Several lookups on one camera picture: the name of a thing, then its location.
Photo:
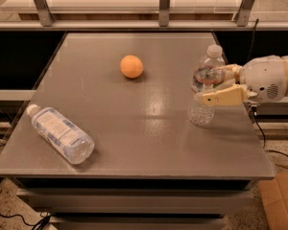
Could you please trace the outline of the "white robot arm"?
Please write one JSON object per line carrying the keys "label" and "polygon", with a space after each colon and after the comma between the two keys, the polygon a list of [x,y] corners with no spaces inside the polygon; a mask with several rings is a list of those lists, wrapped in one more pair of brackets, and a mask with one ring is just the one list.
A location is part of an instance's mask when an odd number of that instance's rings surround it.
{"label": "white robot arm", "polygon": [[254,58],[244,66],[222,67],[225,81],[216,88],[195,95],[199,104],[230,106],[244,102],[257,104],[281,101],[288,97],[288,56]]}

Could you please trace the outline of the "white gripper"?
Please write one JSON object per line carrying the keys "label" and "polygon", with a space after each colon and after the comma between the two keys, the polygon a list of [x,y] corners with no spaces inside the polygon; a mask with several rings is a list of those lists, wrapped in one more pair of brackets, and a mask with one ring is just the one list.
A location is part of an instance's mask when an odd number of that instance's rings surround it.
{"label": "white gripper", "polygon": [[239,77],[241,84],[197,93],[195,100],[199,104],[232,106],[248,99],[258,103],[271,103],[282,100],[288,94],[288,66],[282,57],[255,58],[243,67],[238,64],[218,66],[212,69],[212,77],[215,81],[227,81]]}

